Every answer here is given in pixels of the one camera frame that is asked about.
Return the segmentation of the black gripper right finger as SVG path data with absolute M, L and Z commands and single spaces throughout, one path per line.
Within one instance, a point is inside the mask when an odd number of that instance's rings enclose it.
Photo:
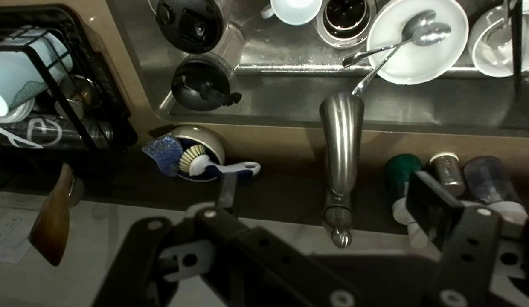
M 464 204 L 426 170 L 409 175 L 406 206 L 440 250 L 426 288 L 431 307 L 522 307 L 529 300 L 529 216 Z

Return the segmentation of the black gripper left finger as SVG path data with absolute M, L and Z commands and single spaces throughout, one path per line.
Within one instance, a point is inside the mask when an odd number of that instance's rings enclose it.
M 179 283 L 197 276 L 226 307 L 361 307 L 339 272 L 262 226 L 233 214 L 238 177 L 226 173 L 214 202 L 180 223 L 134 221 L 92 307 L 167 307 Z

